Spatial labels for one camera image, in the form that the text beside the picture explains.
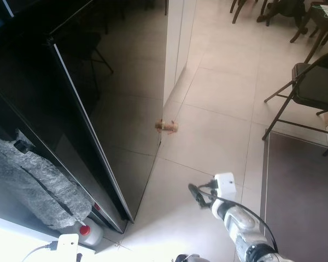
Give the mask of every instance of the wire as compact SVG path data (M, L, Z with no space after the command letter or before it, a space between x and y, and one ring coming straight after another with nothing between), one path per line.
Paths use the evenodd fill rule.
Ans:
M31 254L33 254L35 251L39 250L39 249L43 249L43 248L49 248L49 245L45 245L45 246L41 246L41 247L37 247L35 249L33 249L32 251L30 251L23 259L22 262L24 262Z
M234 204L234 205L236 205L236 206L239 206L239 207L241 207L242 209L248 211L250 214L252 214L257 220L259 220L260 223L261 223L261 224L267 229L267 231L270 233L270 235L271 235L271 241L272 241L272 245L273 245L273 249L275 250L276 253L278 253L277 243L276 243L276 240L275 240L275 238L274 238L274 236L273 236L273 234L272 234L272 232L271 232L271 229L268 227L268 225L266 224L266 222L262 220L261 217L259 217L259 216L258 216L256 213L254 213L252 210L250 210L249 208L243 206L243 205L240 204L240 203L237 203L237 202L234 202L234 201L232 201L232 200L225 199L225 198L220 198L220 197L218 197L218 196L216 196L216 195L211 195L211 194L209 194L209 193L206 193L206 192L202 191L202 190L201 190L202 187L207 187L207 185L204 184L204 185L201 185L201 186L198 187L198 191L199 191L202 195L205 195L205 196L207 196L207 197L214 198L214 199L219 199L219 200L221 200L221 201L223 201L223 202L226 202L226 203L230 203L230 204Z

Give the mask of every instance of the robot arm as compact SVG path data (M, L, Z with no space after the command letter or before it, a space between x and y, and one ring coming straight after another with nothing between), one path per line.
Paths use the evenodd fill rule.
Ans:
M201 208L210 207L213 215L224 222L236 245L241 262L293 262L279 255L260 232L260 225L255 218L245 209L234 204L236 188L232 173L215 175L215 179L204 187L212 190L211 203L205 202L198 187L190 184L189 190Z

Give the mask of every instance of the gray floor mat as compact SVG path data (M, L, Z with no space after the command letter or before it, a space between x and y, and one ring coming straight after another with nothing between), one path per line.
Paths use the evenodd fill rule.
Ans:
M261 217L279 253L328 262L328 156L324 146L271 132L265 142Z

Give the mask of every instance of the white tiled floor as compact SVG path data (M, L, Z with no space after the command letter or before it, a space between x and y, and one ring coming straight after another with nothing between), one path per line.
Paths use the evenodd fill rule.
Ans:
M300 36L290 44L296 32L292 19L275 17L269 27L256 23L262 1L248 1L233 25L231 2L197 1L187 68L164 113L166 121L179 123L179 131L162 136L135 224L124 235L107 232L113 242L104 239L97 261L169 262L180 253L198 253L211 262L238 261L223 224L198 208L187 185L231 171L237 201L260 213L261 137L283 98L263 100L290 80L292 67L304 61L314 39ZM328 43L314 58L326 52ZM283 119L323 128L315 112L292 103ZM282 123L276 130L327 143L318 132Z

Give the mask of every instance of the white plastic bottle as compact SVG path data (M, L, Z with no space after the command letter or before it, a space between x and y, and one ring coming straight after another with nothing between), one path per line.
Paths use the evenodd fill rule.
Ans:
M98 245L103 237L103 229L96 224L91 218L85 218L84 224L76 222L71 227L66 227L60 229L62 234L78 234L79 243L84 244L89 247L94 247Z

